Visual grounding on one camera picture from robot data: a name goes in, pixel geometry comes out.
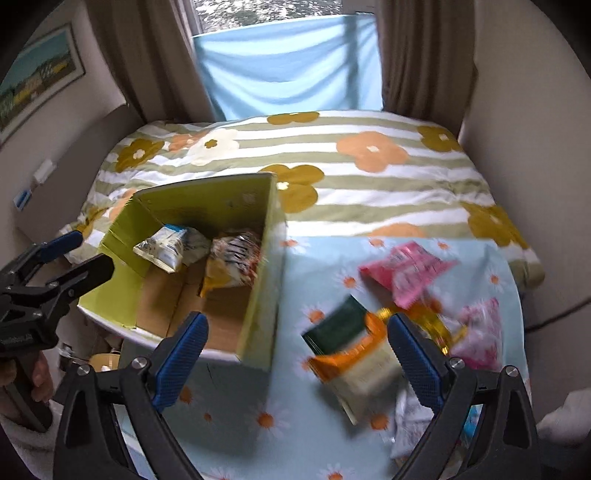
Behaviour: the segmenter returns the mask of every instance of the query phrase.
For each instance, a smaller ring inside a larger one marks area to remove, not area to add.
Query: pink snack bag
[[[457,264],[444,262],[434,255],[415,264],[395,268],[392,274],[392,298],[402,309],[409,309],[422,295],[426,287],[439,275]]]
[[[425,287],[456,264],[444,262],[418,243],[409,242],[394,247],[384,260],[362,265],[359,272],[390,290],[396,305],[407,309],[420,298]]]
[[[503,337],[499,301],[492,298],[465,307],[459,321],[468,326],[468,331],[450,353],[462,358],[470,368],[500,371]]]

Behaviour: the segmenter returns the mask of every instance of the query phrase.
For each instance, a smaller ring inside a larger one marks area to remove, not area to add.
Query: painting
[[[0,144],[84,73],[71,24],[25,46],[0,83]]]

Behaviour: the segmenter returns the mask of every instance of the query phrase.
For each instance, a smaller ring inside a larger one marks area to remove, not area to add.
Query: blue cloth
[[[380,421],[353,427],[334,395],[302,368],[311,351],[301,333],[310,328],[312,311],[328,313],[350,294],[367,309],[378,309],[381,303],[359,278],[358,266],[385,257],[394,245],[407,240],[383,238],[383,244],[370,244],[363,237],[295,240],[286,258],[270,374],[198,362],[187,383],[191,402],[185,395],[185,402],[165,410],[164,417],[199,471],[213,478],[330,480],[331,473],[338,473],[343,480],[391,480],[397,384],[371,404],[370,415]],[[496,245],[477,240],[417,242],[444,260],[460,261],[430,287],[446,307],[459,309],[491,297],[498,300],[504,363],[517,366],[527,379],[519,296]],[[140,353],[126,342],[127,361]],[[126,417],[122,429],[132,435]]]
[[[194,37],[218,121],[318,110],[381,110],[373,15],[270,22]]]

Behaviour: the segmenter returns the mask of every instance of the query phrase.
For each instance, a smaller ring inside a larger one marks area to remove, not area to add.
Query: blue gripper pad
[[[388,321],[388,341],[421,405],[437,414],[443,407],[441,377],[399,314]]]
[[[177,401],[193,365],[201,355],[209,334],[207,318],[203,313],[192,312],[179,330],[174,337],[161,342],[163,348],[166,348],[163,343],[167,340],[176,341],[176,344],[154,375],[152,405],[159,413]]]

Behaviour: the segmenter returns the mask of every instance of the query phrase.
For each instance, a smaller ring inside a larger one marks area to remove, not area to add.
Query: brown curtain
[[[472,91],[473,0],[379,0],[384,110],[457,135]]]
[[[86,0],[107,64],[146,122],[213,122],[179,0]]]

